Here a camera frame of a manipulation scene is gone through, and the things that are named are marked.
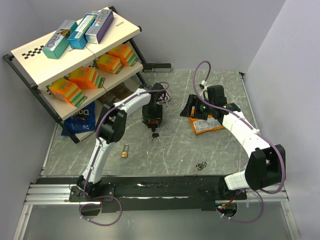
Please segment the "robot figure keychain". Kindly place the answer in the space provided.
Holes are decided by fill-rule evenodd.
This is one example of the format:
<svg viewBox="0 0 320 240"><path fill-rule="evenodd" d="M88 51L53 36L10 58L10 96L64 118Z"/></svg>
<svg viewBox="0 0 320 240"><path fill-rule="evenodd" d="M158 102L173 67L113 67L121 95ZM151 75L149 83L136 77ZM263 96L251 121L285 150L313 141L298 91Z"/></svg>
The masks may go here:
<svg viewBox="0 0 320 240"><path fill-rule="evenodd" d="M193 174L197 175L199 171L201 171L203 168L205 168L207 166L207 162L203 161L201 163L197 163L195 165L195 169L193 170Z"/></svg>

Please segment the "black head key pair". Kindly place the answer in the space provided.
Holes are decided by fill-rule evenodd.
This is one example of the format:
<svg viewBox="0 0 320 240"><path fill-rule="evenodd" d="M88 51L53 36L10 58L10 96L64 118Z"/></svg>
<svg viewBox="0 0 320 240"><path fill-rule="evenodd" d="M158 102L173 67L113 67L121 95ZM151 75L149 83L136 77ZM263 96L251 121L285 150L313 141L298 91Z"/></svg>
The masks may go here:
<svg viewBox="0 0 320 240"><path fill-rule="evenodd" d="M155 128L152 128L151 131L152 131L151 142L153 142L155 140L158 140L159 142L161 142L160 134L157 132L157 130Z"/></svg>

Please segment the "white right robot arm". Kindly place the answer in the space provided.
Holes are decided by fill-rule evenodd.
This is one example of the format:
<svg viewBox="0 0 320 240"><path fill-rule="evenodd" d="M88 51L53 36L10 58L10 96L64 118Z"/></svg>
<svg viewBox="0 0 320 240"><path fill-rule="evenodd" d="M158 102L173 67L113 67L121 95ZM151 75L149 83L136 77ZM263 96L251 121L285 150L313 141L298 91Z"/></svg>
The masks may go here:
<svg viewBox="0 0 320 240"><path fill-rule="evenodd" d="M207 120L212 116L237 139L249 160L245 170L226 175L218 187L223 199L230 199L236 190L264 190L266 187L284 184L286 179L285 149L264 139L258 129L245 118L235 103L229 103L221 85L207 88L207 99L190 94L181 117Z"/></svg>

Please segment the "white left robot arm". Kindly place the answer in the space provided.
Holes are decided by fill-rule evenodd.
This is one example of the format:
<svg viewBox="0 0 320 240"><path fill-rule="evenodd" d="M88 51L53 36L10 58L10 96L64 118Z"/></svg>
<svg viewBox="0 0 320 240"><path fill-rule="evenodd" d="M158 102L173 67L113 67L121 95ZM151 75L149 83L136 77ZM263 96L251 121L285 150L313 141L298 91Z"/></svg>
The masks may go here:
<svg viewBox="0 0 320 240"><path fill-rule="evenodd" d="M99 189L103 168L115 145L125 134L127 117L142 109L142 123L154 134L163 120L163 106L159 100L169 88L167 82L153 85L142 84L128 97L102 108L96 127L95 146L89 163L79 176L76 185L87 201L95 200L102 191Z"/></svg>

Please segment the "orange black padlock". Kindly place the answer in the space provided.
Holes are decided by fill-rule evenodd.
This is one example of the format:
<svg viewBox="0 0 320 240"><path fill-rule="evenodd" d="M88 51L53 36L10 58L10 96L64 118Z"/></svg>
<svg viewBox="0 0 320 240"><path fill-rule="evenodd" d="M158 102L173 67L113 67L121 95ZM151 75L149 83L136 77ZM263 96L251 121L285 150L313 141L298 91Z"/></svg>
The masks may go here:
<svg viewBox="0 0 320 240"><path fill-rule="evenodd" d="M159 127L159 121L158 120L148 120L147 126L149 129L151 129L153 132L155 132L157 130L157 128Z"/></svg>

